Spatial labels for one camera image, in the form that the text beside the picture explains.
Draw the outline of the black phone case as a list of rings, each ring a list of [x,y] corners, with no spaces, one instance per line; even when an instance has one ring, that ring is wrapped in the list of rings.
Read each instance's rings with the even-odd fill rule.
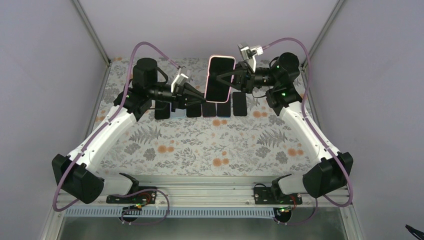
[[[198,118],[202,116],[202,105],[192,105],[186,108],[186,116],[188,118]]]

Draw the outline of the light blue case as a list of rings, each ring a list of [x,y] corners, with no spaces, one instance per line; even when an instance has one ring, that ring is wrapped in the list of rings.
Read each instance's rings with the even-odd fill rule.
[[[175,111],[170,112],[170,118],[171,119],[183,119],[185,117],[186,117],[186,110],[185,109],[176,108]]]

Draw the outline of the black phone without case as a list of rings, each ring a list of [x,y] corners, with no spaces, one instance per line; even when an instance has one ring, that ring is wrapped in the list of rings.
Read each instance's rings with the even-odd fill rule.
[[[244,92],[232,93],[232,108],[234,116],[246,117],[248,115],[247,98]]]

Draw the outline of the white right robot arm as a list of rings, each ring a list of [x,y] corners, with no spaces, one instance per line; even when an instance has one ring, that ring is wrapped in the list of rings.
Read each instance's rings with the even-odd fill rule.
[[[272,200],[282,204],[290,194],[297,193],[307,193],[317,199],[342,187],[347,187],[352,197],[349,175],[353,157],[349,152],[340,152],[307,113],[305,100],[294,86],[294,80],[300,76],[298,57],[285,52],[275,57],[269,67],[252,69],[250,63],[249,59],[238,62],[234,67],[214,70],[212,78],[246,94],[251,94],[253,88],[269,87],[265,93],[268,106],[294,131],[312,165],[305,173],[289,174],[274,180],[270,191]]]

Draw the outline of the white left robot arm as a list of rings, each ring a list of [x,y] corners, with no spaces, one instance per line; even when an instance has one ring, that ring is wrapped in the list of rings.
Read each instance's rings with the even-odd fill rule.
[[[190,71],[179,67],[171,83],[168,76],[152,58],[140,58],[133,66],[130,79],[113,102],[105,119],[78,147],[68,155],[57,154],[52,169],[57,183],[53,200],[61,190],[85,204],[99,196],[119,195],[131,203],[139,197],[136,180],[120,173],[110,178],[101,177],[97,169],[106,153],[120,136],[132,127],[143,114],[159,102],[169,103],[170,109],[186,109],[206,100],[203,93],[189,84]]]

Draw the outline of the floral patterned table mat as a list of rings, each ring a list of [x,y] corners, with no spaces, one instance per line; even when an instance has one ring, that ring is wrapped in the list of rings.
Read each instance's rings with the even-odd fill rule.
[[[247,177],[307,172],[312,157],[294,126],[269,108],[265,91],[246,96],[247,116],[156,120],[148,110],[106,153],[98,171]]]

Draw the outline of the aluminium right corner post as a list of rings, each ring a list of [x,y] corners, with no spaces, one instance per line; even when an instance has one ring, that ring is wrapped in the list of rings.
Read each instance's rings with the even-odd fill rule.
[[[335,21],[336,17],[338,16],[339,12],[345,5],[345,0],[337,0],[336,4],[334,5],[331,13],[329,14],[326,22],[324,23],[322,29],[320,30],[317,38],[315,39],[312,47],[309,50],[309,57],[312,59],[313,55],[321,45],[322,41],[324,40],[324,37],[326,36],[327,32],[329,31],[330,27],[332,26],[333,22]]]

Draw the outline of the aluminium corner post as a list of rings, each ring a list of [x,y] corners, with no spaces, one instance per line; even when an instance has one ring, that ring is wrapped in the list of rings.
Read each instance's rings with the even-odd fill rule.
[[[88,14],[86,13],[86,11],[84,10],[83,5],[81,4],[81,2],[79,0],[71,0],[71,2],[73,3],[79,17],[81,18],[86,30],[88,31],[88,34],[90,36],[90,38],[92,39],[92,41],[94,42],[94,45],[97,48],[97,51],[100,53],[103,61],[105,62],[105,64],[107,66],[110,65],[111,63],[111,59],[109,58],[103,44],[101,43],[101,40],[98,36],[98,34],[96,33],[89,17]]]
[[[329,14],[326,22],[324,23],[322,29],[320,30],[317,38],[315,39],[312,47],[309,50],[309,57],[312,59],[313,55],[321,45],[322,41],[324,40],[324,37],[326,36],[327,32],[329,31],[330,27],[332,26],[333,22],[335,21],[336,17],[338,16],[339,12],[345,5],[345,0],[337,0],[336,4],[334,5],[331,13]]]

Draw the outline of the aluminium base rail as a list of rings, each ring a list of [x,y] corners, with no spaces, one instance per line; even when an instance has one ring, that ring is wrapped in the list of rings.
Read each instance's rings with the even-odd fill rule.
[[[136,175],[140,185],[157,187],[164,192],[171,207],[255,207],[253,187],[257,183],[270,185],[275,176],[166,176]],[[315,200],[301,192],[302,204],[298,207],[313,207]],[[348,198],[348,188],[343,187],[328,193],[333,201],[342,204]],[[71,203],[75,197],[61,190],[57,206]]]

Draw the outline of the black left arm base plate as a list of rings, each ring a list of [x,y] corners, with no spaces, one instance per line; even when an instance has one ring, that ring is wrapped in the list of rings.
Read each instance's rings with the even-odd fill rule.
[[[145,205],[154,204],[156,201],[157,187],[155,186],[139,186],[135,190],[128,193],[131,196],[120,197],[109,195],[106,198],[107,204],[129,204],[129,205]]]

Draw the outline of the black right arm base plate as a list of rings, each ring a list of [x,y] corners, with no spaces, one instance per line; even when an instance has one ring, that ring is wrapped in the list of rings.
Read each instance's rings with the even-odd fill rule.
[[[253,187],[253,198],[256,205],[301,205],[303,203],[300,193],[283,194],[281,190],[256,184]]]

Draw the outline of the aluminium left corner post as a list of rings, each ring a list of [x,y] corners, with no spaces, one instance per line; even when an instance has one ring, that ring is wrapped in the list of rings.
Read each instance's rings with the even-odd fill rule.
[[[98,36],[98,34],[96,33],[89,17],[88,14],[86,13],[86,11],[84,10],[83,5],[81,4],[81,2],[79,0],[71,0],[71,2],[73,3],[79,17],[81,18],[86,30],[88,31],[88,34],[90,36],[90,38],[92,39],[92,41],[94,42],[94,45],[97,48],[97,51],[100,53],[103,61],[105,62],[105,64],[107,66],[110,65],[111,63],[111,59],[109,58],[103,44],[101,43],[101,40]]]

